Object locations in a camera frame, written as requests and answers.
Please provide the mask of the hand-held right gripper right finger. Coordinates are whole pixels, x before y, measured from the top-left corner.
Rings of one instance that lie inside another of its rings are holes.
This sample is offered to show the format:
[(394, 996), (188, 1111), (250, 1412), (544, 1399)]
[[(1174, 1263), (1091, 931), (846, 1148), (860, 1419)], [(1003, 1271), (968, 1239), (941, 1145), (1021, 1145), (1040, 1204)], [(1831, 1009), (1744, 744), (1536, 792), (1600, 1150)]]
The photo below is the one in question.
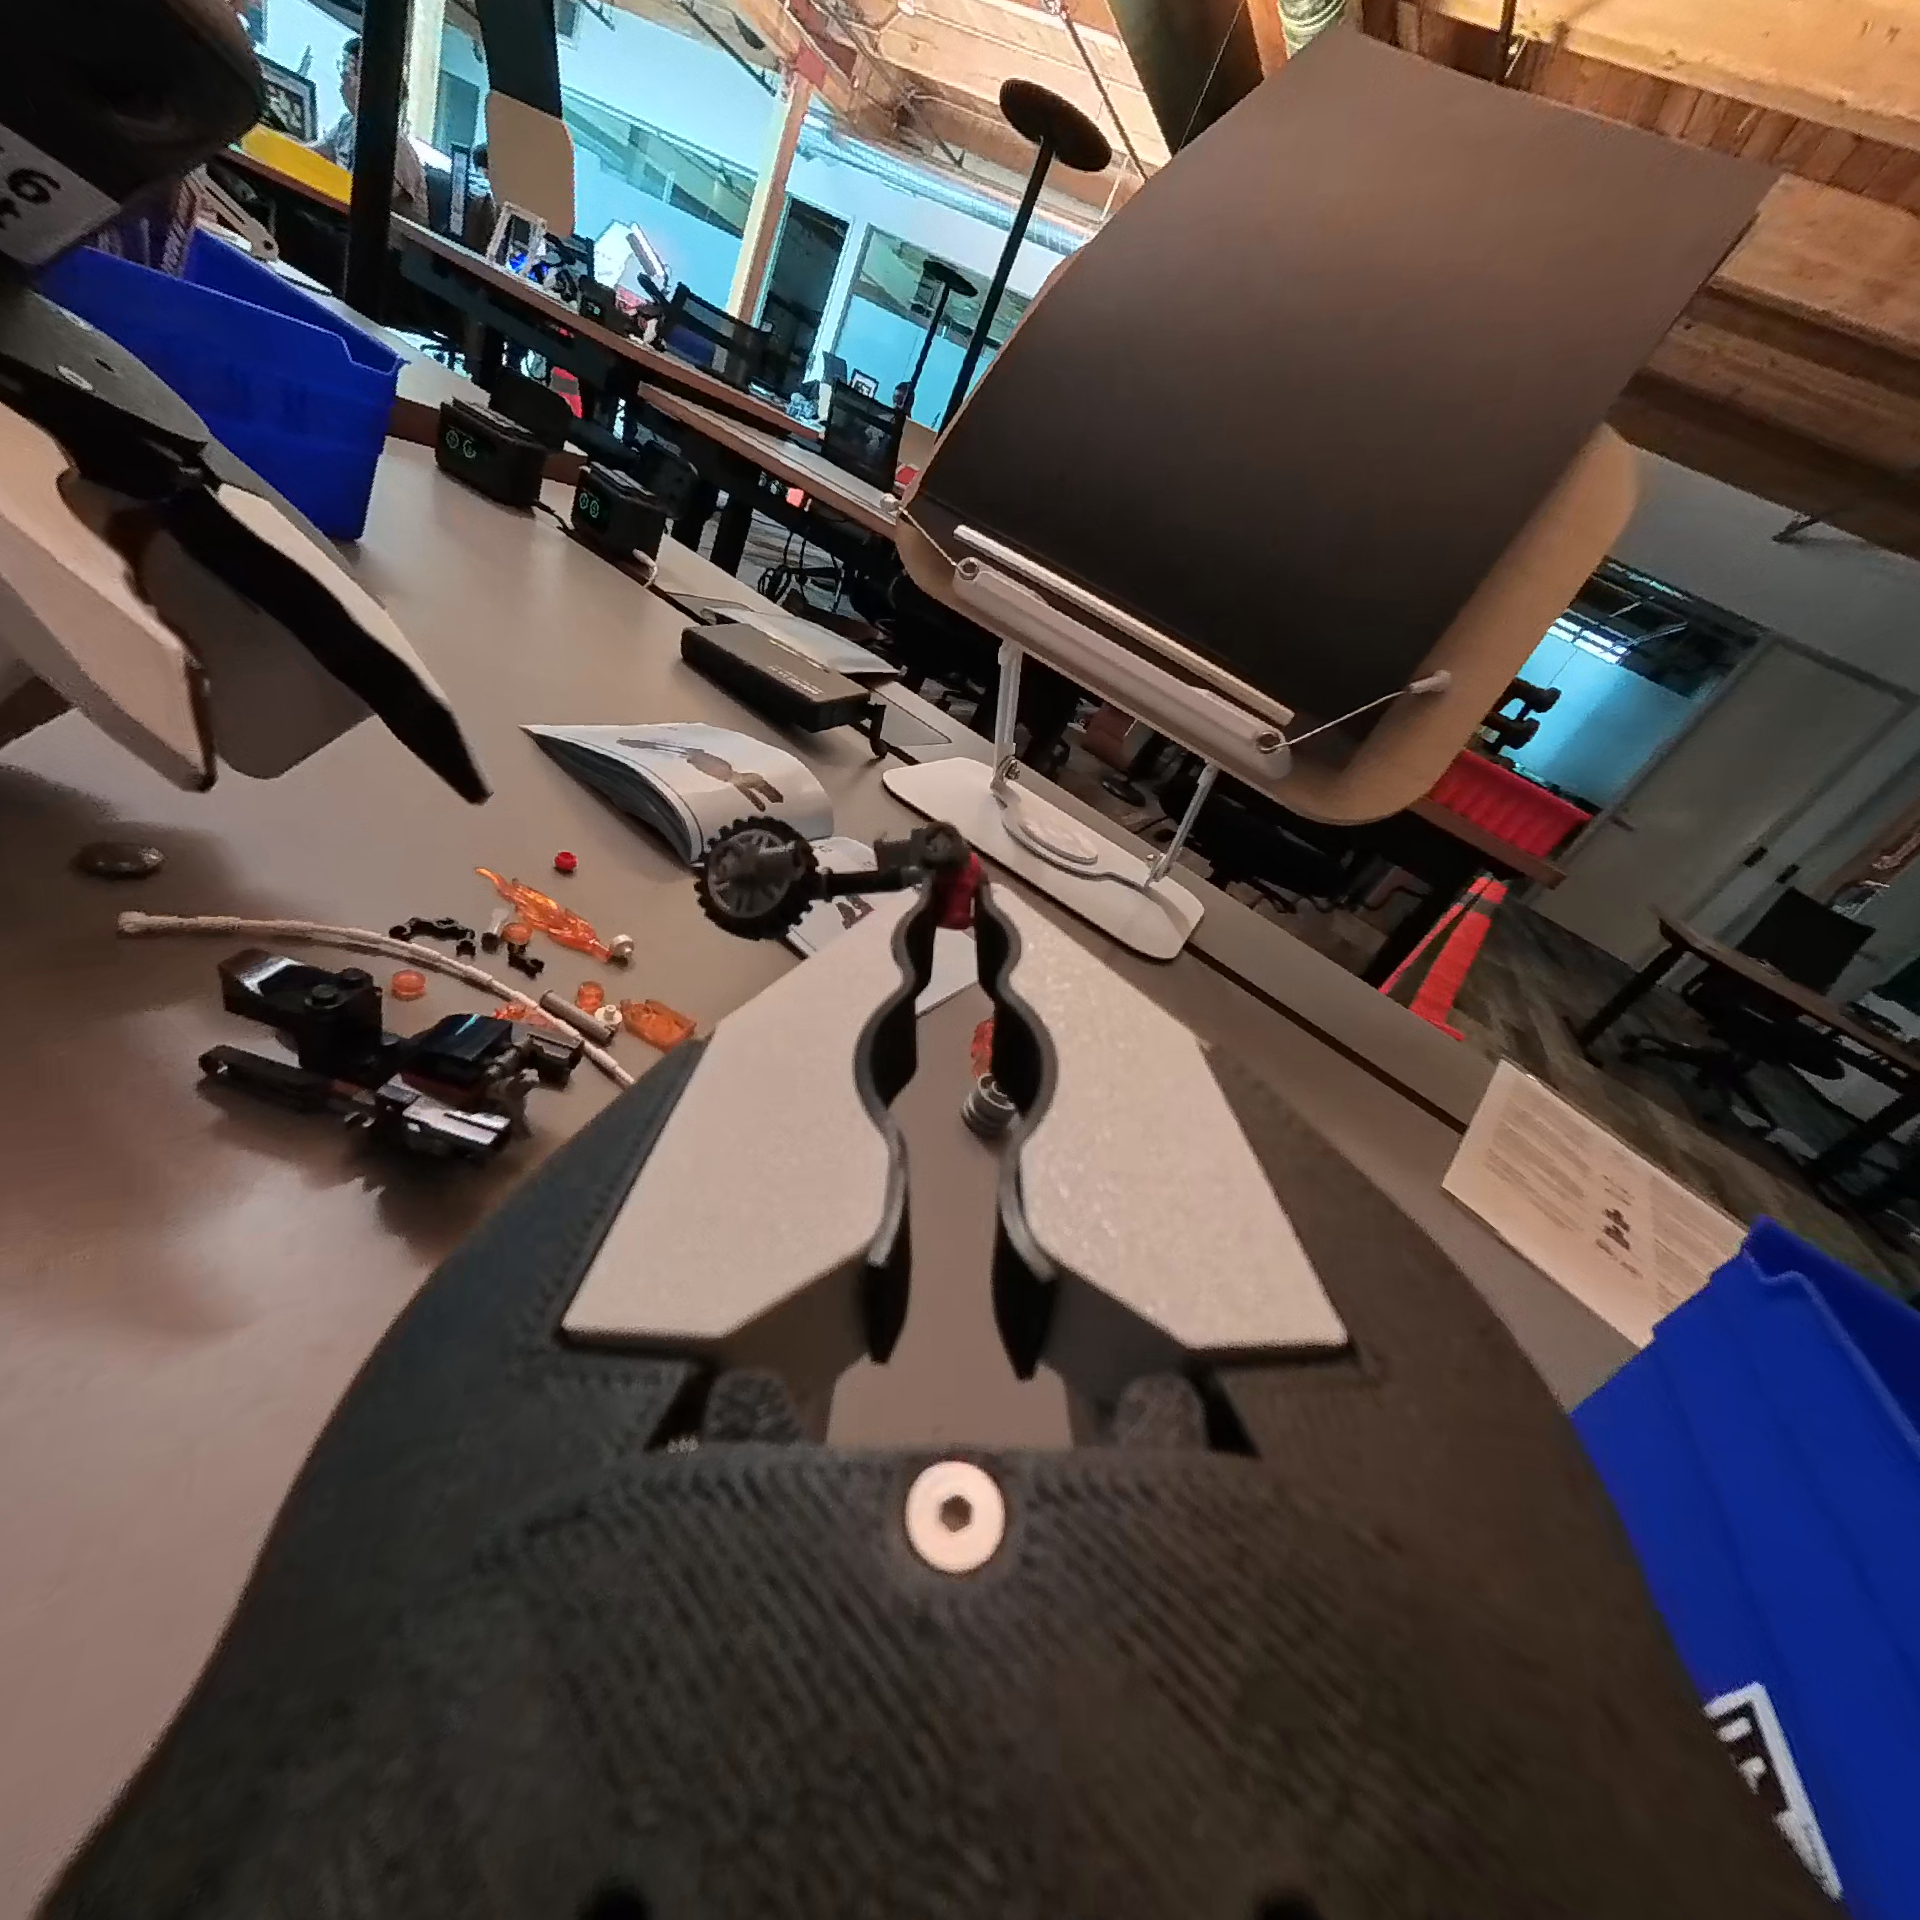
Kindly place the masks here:
[(1206, 1042), (996, 883), (973, 928), (1009, 1115), (990, 1298), (1012, 1368), (1113, 1409), (1150, 1375), (1346, 1358)]

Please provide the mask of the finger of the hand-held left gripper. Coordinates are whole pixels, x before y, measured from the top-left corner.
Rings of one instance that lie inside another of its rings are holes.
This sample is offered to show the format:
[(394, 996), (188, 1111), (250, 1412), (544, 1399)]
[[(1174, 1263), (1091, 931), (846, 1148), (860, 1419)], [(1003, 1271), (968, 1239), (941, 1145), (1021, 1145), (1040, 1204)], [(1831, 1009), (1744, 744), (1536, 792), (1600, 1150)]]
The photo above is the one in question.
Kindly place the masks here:
[(185, 660), (200, 764), (274, 779), (378, 723), (470, 805), (493, 787), (468, 735), (386, 604), (327, 537), (237, 461), (185, 460)]
[(62, 493), (69, 453), (2, 424), (2, 744), (73, 713), (190, 792), (217, 779), (205, 673)]

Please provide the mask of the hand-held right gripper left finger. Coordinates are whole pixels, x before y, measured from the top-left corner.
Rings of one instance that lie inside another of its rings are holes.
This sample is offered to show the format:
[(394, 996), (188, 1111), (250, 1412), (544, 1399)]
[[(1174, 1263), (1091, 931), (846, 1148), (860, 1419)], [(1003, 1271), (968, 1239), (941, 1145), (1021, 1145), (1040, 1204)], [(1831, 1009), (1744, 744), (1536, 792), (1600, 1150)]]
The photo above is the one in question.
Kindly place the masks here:
[(561, 1316), (570, 1342), (765, 1372), (806, 1419), (892, 1355), (912, 1263), (894, 1103), (933, 954), (925, 888), (879, 894), (715, 1029)]

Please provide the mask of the lego wheel fork assembly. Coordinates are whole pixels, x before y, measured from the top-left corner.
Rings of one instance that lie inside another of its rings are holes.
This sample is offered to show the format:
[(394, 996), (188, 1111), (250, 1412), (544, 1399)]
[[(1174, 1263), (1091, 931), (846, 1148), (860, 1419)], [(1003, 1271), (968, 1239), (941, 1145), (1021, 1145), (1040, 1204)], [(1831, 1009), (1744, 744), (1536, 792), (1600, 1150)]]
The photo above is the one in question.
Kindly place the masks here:
[(708, 919), (746, 941), (786, 941), (808, 924), (853, 926), (879, 894), (930, 891), (935, 924), (968, 931), (986, 869), (952, 824), (920, 824), (873, 842), (810, 840), (775, 821), (724, 829), (696, 868)]

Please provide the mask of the white instruction booklet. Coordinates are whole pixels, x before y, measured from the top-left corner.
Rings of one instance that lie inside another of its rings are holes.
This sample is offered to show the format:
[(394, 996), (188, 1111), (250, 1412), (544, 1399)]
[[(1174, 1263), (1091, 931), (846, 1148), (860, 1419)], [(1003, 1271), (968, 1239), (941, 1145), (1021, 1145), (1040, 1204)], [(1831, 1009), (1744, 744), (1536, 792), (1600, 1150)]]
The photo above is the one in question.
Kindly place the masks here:
[[(806, 840), (823, 875), (878, 873), (876, 837), (839, 831), (823, 778), (792, 747), (756, 732), (717, 723), (525, 723), (521, 732), (571, 779), (653, 831), (692, 873), (738, 824), (756, 824), (758, 840)], [(879, 903), (876, 891), (816, 899), (794, 924), (765, 937), (811, 958)], [(939, 931), (919, 1010), (935, 1010), (973, 985), (975, 962), (973, 931)]]

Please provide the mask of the large orange lego flame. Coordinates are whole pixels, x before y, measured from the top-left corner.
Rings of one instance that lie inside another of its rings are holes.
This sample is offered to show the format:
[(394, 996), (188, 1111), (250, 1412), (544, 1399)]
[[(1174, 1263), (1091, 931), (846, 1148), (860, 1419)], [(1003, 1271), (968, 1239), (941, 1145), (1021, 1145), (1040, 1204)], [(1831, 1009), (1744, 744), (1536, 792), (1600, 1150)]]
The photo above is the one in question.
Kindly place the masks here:
[(612, 943), (561, 899), (486, 865), (475, 868), (475, 875), (486, 880), (495, 894), (509, 903), (513, 924), (526, 924), (571, 952), (587, 954), (593, 961), (612, 961)]

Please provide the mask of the printed cardboard box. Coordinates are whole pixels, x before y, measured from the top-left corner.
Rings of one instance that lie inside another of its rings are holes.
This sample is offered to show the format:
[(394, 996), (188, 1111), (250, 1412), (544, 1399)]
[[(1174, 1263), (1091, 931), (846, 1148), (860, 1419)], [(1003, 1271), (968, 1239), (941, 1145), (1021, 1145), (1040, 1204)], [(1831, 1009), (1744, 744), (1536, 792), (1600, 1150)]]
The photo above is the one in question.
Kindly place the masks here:
[(205, 170), (143, 187), (118, 212), (100, 247), (149, 271), (179, 276), (200, 231)]

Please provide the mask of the blue plastic bin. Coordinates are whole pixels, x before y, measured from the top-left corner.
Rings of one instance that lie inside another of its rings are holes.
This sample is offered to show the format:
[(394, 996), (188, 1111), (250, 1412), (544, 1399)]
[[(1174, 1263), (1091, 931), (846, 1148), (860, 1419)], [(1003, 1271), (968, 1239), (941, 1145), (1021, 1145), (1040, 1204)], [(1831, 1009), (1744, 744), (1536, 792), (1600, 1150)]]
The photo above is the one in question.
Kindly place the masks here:
[(1915, 1918), (1915, 1307), (1761, 1220), (1572, 1421), (1776, 1831)]
[(178, 273), (87, 247), (36, 288), (130, 349), (327, 537), (364, 537), (397, 349), (210, 231)]

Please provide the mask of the black charger with green light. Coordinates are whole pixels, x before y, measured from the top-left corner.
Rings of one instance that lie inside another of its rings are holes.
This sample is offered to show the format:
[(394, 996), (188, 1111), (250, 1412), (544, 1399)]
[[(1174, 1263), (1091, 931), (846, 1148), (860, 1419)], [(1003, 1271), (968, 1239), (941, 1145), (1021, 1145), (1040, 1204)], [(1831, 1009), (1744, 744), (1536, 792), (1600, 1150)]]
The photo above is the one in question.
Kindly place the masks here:
[(448, 477), (501, 508), (530, 512), (542, 506), (546, 446), (491, 406), (443, 401), (434, 460)]
[(570, 529), (616, 565), (657, 562), (671, 527), (669, 503), (619, 467), (589, 460), (581, 467)]

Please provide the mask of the black metal column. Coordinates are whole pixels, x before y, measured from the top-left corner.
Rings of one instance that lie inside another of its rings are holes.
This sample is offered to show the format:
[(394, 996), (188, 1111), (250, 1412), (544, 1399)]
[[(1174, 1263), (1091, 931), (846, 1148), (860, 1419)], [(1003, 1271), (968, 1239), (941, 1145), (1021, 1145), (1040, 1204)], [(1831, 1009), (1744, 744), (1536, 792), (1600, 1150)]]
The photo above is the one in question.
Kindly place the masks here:
[(369, 322), (389, 288), (411, 23), (411, 1), (364, 5), (357, 54), (340, 65), (357, 126), (342, 299)]

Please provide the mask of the wooden office desk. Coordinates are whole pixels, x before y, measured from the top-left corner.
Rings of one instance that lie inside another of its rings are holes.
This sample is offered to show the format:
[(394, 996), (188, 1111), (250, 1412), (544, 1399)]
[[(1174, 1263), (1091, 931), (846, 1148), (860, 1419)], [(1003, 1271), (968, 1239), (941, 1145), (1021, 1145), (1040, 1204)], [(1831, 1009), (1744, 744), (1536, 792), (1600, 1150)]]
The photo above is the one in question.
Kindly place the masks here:
[(1880, 1112), (1859, 1121), (1805, 1167), (1809, 1180), (1830, 1197), (1847, 1197), (1859, 1205), (1893, 1198), (1901, 1188), (1915, 1189), (1915, 1042), (1901, 1039), (1843, 1010), (1821, 988), (1795, 982), (1770, 961), (1729, 946), (1719, 935), (1702, 933), (1684, 919), (1658, 914), (1656, 924), (1667, 941), (1670, 961), (1687, 952), (1709, 971), (1736, 978), (1750, 994), (1763, 994), (1770, 1003), (1791, 1010), (1801, 1024), (1819, 1029), (1837, 1042), (1854, 1044), (1868, 1056), (1870, 1072), (1890, 1087), (1893, 1098)]
[(681, 448), (695, 477), (671, 532), (688, 545), (708, 538), (713, 565), (739, 570), (756, 518), (769, 518), (858, 578), (899, 566), (899, 495), (828, 460), (819, 427), (581, 314), (414, 219), (394, 219), (390, 236), (411, 285), (483, 325), (487, 367), (518, 346), (577, 376), (585, 416), (574, 444), (584, 451), (631, 453), (642, 433)]

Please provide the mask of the white paper sheet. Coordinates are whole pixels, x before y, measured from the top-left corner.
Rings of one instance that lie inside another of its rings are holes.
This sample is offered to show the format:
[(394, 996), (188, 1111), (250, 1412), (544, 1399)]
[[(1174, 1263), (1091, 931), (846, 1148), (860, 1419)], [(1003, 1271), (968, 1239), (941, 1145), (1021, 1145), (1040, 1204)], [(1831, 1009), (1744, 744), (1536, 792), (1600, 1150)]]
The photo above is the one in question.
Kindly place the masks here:
[(1748, 1234), (1512, 1062), (1495, 1070), (1443, 1188), (1635, 1351)]

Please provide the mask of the black rectangular box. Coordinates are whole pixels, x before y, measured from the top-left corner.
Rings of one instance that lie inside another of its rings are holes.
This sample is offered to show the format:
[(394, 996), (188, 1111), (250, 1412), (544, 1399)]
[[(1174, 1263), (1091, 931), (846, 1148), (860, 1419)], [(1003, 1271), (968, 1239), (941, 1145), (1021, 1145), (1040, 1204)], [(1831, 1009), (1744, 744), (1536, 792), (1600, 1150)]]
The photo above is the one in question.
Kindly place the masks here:
[(756, 626), (688, 623), (681, 653), (708, 682), (786, 732), (878, 729), (876, 696), (866, 684)]

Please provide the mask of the red plastic crate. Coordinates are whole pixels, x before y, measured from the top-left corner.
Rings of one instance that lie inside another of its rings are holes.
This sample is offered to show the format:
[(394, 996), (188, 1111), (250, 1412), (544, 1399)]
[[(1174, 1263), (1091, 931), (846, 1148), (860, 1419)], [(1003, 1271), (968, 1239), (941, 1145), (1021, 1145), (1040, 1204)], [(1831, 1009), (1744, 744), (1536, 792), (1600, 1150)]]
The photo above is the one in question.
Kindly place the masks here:
[(1384, 823), (1384, 857), (1419, 883), (1366, 982), (1461, 1039), (1457, 1003), (1503, 903), (1565, 881), (1565, 854), (1592, 824), (1580, 805), (1464, 752), (1432, 792)]

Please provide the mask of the black round-top pole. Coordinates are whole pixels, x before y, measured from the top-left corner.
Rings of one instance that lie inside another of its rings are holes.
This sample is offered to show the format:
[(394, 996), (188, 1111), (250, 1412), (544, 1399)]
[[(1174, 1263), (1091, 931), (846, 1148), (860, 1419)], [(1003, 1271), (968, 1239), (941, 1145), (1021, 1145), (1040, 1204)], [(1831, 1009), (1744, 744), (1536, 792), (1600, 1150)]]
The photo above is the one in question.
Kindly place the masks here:
[(1035, 161), (1022, 183), (1021, 202), (1012, 214), (1006, 239), (996, 261), (994, 279), (979, 300), (973, 336), (963, 349), (959, 372), (948, 391), (941, 431), (956, 419), (962, 404), (973, 391), (973, 379), (986, 353), (998, 308), (1012, 283), (1026, 234), (1035, 219), (1046, 179), (1057, 162), (1078, 171), (1104, 171), (1113, 161), (1113, 145), (1094, 118), (1062, 92), (1028, 78), (1006, 78), (998, 92), (1003, 119), (1035, 146)]

